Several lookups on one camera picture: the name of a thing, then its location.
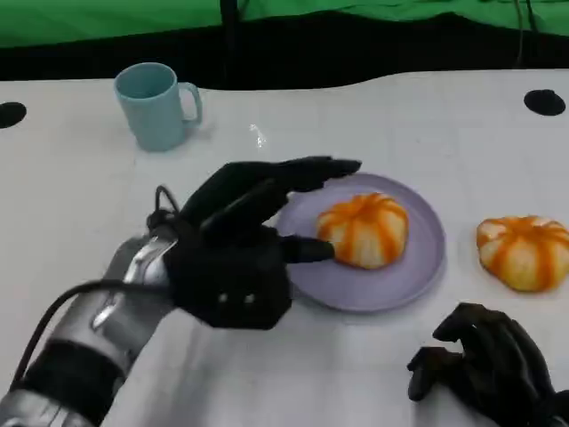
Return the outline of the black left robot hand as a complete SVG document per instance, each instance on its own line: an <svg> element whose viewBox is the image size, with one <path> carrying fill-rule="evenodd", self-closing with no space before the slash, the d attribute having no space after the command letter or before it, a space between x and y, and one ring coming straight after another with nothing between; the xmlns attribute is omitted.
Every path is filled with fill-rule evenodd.
<svg viewBox="0 0 569 427"><path fill-rule="evenodd" d="M361 164L330 156L227 163L189 197L178 217L211 248L259 246L266 241L276 244L287 263L329 260L334 257L332 244L315 238L281 237L265 222L287 205L291 193L321 189L331 179L356 173Z"/></svg>

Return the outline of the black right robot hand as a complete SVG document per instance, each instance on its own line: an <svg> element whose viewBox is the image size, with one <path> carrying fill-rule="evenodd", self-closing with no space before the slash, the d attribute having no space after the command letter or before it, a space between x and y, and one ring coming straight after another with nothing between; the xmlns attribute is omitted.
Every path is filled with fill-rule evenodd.
<svg viewBox="0 0 569 427"><path fill-rule="evenodd" d="M521 325L501 311L462 302L434 331L461 352L422 347L408 363L408 397L418 402L434 385L499 426L566 426L568 393L552 385L545 358Z"/></svg>

